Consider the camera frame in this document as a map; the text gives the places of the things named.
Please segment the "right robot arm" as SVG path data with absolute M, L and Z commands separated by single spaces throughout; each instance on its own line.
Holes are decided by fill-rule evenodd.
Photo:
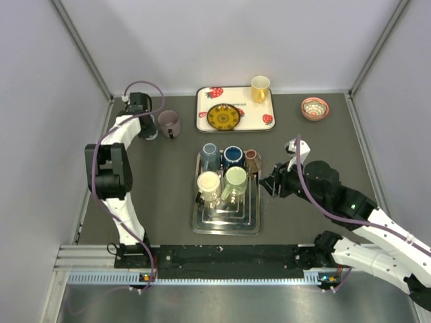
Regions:
M 328 163 L 312 161 L 302 166 L 291 160 L 277 164 L 259 183 L 272 197 L 294 194 L 309 202 L 333 223 L 381 249 L 373 252 L 326 231 L 314 242 L 314 258 L 320 265 L 358 268 L 430 309 L 430 247 L 393 221 L 372 199 L 344 186 L 338 171 Z

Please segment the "light blue white mug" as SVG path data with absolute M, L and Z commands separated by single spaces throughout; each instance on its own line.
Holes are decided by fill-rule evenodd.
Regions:
M 153 114 L 145 117 L 145 140 L 152 141 L 158 136 L 158 130 Z

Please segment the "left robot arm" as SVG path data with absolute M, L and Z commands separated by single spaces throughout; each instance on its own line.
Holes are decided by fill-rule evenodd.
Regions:
M 147 121 L 154 124 L 154 117 L 148 112 L 123 111 L 97 143 L 84 149 L 88 189 L 95 202 L 111 216 L 119 233 L 117 256 L 129 255 L 140 267 L 152 261 L 153 252 L 145 244 L 146 232 L 133 206 L 133 174 L 127 150 L 134 138 L 147 137 Z

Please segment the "green mug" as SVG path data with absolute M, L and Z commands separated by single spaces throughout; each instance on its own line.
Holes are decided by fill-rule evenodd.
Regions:
M 221 199 L 225 201 L 230 195 L 240 196 L 246 192 L 248 174 L 244 168 L 232 166 L 224 175 L 224 189 Z

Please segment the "purple mug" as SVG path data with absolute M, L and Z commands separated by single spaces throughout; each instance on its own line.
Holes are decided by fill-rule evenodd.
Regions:
M 158 124 L 160 125 L 163 135 L 173 139 L 180 135 L 181 122 L 177 112 L 173 110 L 165 110 L 158 116 Z

